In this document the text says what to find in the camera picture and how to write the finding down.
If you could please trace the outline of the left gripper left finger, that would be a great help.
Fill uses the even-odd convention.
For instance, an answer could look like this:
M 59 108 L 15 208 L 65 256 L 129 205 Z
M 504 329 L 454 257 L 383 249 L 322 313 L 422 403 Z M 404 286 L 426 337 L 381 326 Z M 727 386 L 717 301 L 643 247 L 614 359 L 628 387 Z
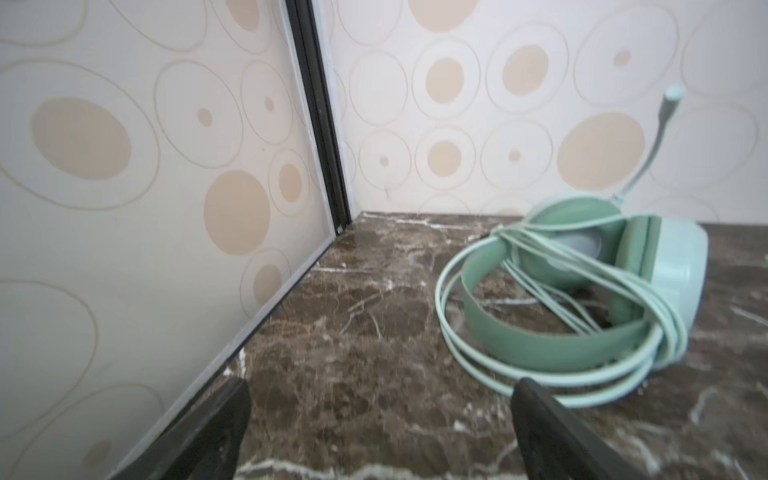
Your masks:
M 230 378 L 116 479 L 232 479 L 251 413 L 247 382 Z

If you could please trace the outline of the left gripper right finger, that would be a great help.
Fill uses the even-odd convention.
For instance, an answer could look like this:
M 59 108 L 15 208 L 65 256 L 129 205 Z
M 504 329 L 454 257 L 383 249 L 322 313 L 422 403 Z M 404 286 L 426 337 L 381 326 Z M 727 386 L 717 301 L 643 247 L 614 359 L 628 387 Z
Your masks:
M 530 479 L 645 479 L 553 395 L 530 378 L 510 400 L 515 435 Z

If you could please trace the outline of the mint green wired headphones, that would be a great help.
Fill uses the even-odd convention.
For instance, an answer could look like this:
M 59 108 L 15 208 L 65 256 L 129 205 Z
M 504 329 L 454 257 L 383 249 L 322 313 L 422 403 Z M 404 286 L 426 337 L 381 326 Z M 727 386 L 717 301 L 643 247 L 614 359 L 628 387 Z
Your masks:
M 610 197 L 553 197 L 495 227 L 442 270 L 435 307 L 459 365 L 511 396 L 525 380 L 558 389 L 568 408 L 625 397 L 685 355 L 706 280 L 709 239 L 696 222 L 621 207 L 639 182 Z M 505 270 L 566 327 L 536 333 L 489 313 L 476 288 Z

